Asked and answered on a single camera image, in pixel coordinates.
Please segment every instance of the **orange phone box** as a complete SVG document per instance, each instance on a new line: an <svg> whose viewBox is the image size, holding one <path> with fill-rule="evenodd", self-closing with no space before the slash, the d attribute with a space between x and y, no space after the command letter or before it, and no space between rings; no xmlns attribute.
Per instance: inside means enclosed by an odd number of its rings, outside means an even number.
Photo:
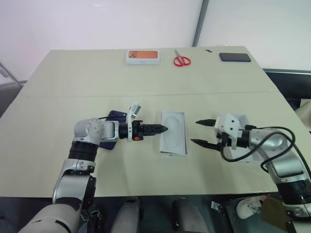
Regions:
<svg viewBox="0 0 311 233"><path fill-rule="evenodd" d="M129 50L126 54L127 64L159 64L159 50Z"/></svg>

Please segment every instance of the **black cable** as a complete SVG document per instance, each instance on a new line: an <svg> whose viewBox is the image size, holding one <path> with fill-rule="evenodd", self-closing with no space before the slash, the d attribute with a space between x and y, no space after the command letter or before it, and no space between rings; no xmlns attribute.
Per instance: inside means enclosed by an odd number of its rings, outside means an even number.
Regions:
<svg viewBox="0 0 311 233"><path fill-rule="evenodd" d="M106 119L106 118L120 118L120 117L126 117L126 115L125 116L104 116L104 117L100 117L98 119L101 120L101 119Z"/></svg>
<svg viewBox="0 0 311 233"><path fill-rule="evenodd" d="M235 158L235 159L228 159L228 158L226 158L225 155L224 155L224 147L221 147L221 149L220 149L220 154L221 154L222 158L223 158L224 160L226 160L227 162L237 162L237 161L240 161L240 160L242 160L242 159L245 159L245 158L251 156L251 155L252 155L254 152L256 152L256 151L257 151L271 136L273 136L273 135L275 135L275 134L280 134L280 135L284 136L286 139L291 140L286 134L284 134L284 133L282 133L282 132L276 131L276 132L272 132L272 133L268 134L267 136L265 136L264 139L263 139L261 142L259 142L258 145L256 145L251 151L249 151L247 154L245 154L245 155L243 155L243 156L240 156L239 158ZM294 137L293 137L293 139L291 140L291 141L292 141L291 145L290 145L289 147L287 147L287 149L284 150L282 153L284 153L284 152L287 153L287 152L294 146L294 143L295 143L295 135L293 134L293 136L294 136Z"/></svg>
<svg viewBox="0 0 311 233"><path fill-rule="evenodd" d="M89 212L87 211L87 209L83 209L83 210L86 211L86 215L87 215L87 217L88 217L88 221L91 223L92 231L93 231L93 233L95 233L95 227L94 227L94 224L93 224L91 215L89 214Z"/></svg>
<svg viewBox="0 0 311 233"><path fill-rule="evenodd" d="M264 170L265 172L268 172L268 170L264 167L264 165L268 162L271 162L272 160L274 159L277 159L279 157L281 157L282 155L286 154L287 152L289 152L294 146L295 146L295 142L290 139L287 135L285 136L285 138L291 143L287 148L286 150L284 150L283 152L269 158L269 159L266 159L265 161L263 161L261 164L260 164L260 167L262 170Z"/></svg>
<svg viewBox="0 0 311 233"><path fill-rule="evenodd" d="M286 134L282 133L282 132L278 132L278 134L280 135L283 135L291 144L281 153L263 161L261 164L260 164L260 167L262 170L264 170L265 172L268 172L268 170L264 167L264 165L276 158L279 158L280 156L286 154L289 150L291 150L293 147L294 149L297 151L303 165L305 166L306 170L307 170L307 173L309 175L309 177L311 178L311 170L307 164L307 161L305 160L305 158L303 157L301 151L299 150L299 148L297 147L297 145L295 144L295 140L296 140L296 137L295 137L295 134L293 133L293 131L291 131L290 129L288 128L285 128L285 127L280 127L280 126L269 126L269 127L262 127L262 128L257 128L257 129L267 129L267 128L273 128L273 129L282 129L282 130L286 130L287 132L289 132L292 136L292 138L290 139ZM269 134L267 135L261 142L265 142L266 140L268 140L268 138L270 138L272 135ZM224 148L221 147L221 154L222 154L222 158L225 159L226 161L228 162L236 162L236 161L239 161L239 160L242 160L244 158L247 158L248 156L250 156L252 153L254 153L255 151L257 151L259 149L259 147L261 147L263 145L263 143L259 143L255 148L253 148L249 153L247 153L246 155L244 156L241 156L239 158L236 158L236 159L227 159L225 156L224 156Z"/></svg>

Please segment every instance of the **red scissors handle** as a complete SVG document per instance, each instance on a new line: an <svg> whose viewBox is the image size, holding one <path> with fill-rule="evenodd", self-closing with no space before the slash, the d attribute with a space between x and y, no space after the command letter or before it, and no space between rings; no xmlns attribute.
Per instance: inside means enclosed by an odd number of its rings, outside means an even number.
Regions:
<svg viewBox="0 0 311 233"><path fill-rule="evenodd" d="M191 64L191 60L188 57L179 56L174 58L174 65L177 67L188 66Z"/></svg>

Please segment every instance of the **white shoe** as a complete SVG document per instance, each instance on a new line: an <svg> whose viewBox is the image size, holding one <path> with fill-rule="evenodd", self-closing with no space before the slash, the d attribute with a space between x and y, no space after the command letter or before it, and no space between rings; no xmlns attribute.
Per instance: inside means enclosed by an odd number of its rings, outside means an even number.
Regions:
<svg viewBox="0 0 311 233"><path fill-rule="evenodd" d="M261 196L250 197L241 200L237 206L237 215L241 219L246 219L252 216L254 213L260 214L261 202L259 201Z"/></svg>

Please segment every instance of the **scissors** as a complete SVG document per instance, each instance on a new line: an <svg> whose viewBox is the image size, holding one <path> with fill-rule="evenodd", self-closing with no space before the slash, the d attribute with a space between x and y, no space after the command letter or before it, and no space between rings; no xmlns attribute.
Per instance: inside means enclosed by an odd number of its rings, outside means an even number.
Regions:
<svg viewBox="0 0 311 233"><path fill-rule="evenodd" d="M180 56L179 52L175 50L176 57L174 58L174 65L177 67L189 66L191 60L188 57Z"/></svg>

